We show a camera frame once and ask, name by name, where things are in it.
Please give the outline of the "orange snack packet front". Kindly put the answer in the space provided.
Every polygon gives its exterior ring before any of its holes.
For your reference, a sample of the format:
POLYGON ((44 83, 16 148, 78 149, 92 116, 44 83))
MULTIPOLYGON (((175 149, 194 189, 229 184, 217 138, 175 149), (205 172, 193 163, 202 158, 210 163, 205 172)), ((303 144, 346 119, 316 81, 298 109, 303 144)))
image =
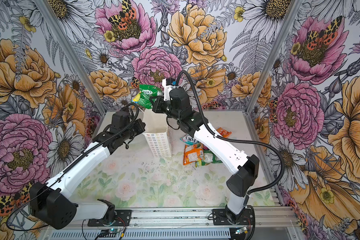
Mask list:
POLYGON ((183 165, 188 165, 194 162, 202 161, 204 159, 204 150, 201 143, 191 146, 185 146, 183 165))

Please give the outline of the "white paper bag with cartoon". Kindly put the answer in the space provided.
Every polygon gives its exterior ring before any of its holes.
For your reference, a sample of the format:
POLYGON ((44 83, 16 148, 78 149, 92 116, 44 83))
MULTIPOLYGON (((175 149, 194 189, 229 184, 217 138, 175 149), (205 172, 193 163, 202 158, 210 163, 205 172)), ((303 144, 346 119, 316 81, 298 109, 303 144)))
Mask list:
POLYGON ((167 115, 154 113, 152 109, 145 109, 142 122, 146 124, 143 135, 151 156, 170 158, 172 156, 172 140, 167 124, 167 115))

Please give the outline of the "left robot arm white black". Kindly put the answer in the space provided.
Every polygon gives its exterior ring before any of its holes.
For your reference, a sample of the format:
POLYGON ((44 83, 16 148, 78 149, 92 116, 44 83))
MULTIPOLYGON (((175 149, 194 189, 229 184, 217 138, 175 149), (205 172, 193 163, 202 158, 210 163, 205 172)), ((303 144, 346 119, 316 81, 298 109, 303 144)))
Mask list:
POLYGON ((60 230, 71 222, 98 220, 111 225, 116 220, 115 205, 103 199, 94 203, 70 201, 76 188, 103 160, 118 148, 128 146, 145 131, 146 124, 128 110, 116 112, 112 122, 93 138, 92 143, 65 169, 30 189, 30 214, 47 225, 60 230))

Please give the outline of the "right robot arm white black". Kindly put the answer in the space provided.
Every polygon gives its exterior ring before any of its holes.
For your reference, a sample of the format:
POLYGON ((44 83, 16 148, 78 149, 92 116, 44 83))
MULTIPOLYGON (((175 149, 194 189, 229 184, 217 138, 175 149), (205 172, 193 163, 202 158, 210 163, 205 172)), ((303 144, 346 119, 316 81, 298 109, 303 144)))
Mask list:
POLYGON ((182 88, 171 89, 169 93, 150 97, 153 112, 165 114, 177 121, 180 129, 202 143, 212 151, 232 174, 226 185, 231 191, 226 205, 227 221, 236 225, 243 218, 248 203, 248 190, 258 177, 260 161, 255 156, 248 156, 231 143, 220 139, 220 134, 213 128, 201 112, 192 109, 188 94, 182 88))

